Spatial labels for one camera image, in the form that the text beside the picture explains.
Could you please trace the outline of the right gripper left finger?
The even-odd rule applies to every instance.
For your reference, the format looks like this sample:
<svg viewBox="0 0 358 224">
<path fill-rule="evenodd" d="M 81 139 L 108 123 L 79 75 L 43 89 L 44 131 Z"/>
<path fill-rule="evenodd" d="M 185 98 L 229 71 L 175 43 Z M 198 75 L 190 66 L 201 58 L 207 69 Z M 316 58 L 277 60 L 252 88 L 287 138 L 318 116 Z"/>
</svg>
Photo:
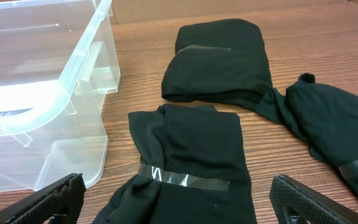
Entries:
<svg viewBox="0 0 358 224">
<path fill-rule="evenodd" d="M 0 211 L 0 224 L 76 224 L 86 187 L 72 173 Z"/>
</svg>

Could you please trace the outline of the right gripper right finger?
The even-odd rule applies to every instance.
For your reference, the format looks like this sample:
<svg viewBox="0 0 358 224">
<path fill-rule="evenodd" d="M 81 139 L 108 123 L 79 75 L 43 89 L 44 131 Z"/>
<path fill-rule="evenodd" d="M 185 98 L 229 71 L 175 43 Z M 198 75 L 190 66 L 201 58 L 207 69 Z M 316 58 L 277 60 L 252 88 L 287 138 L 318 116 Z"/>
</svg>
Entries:
<svg viewBox="0 0 358 224">
<path fill-rule="evenodd" d="M 287 175 L 273 178 L 269 199 L 279 224 L 358 224 L 358 213 Z"/>
</svg>

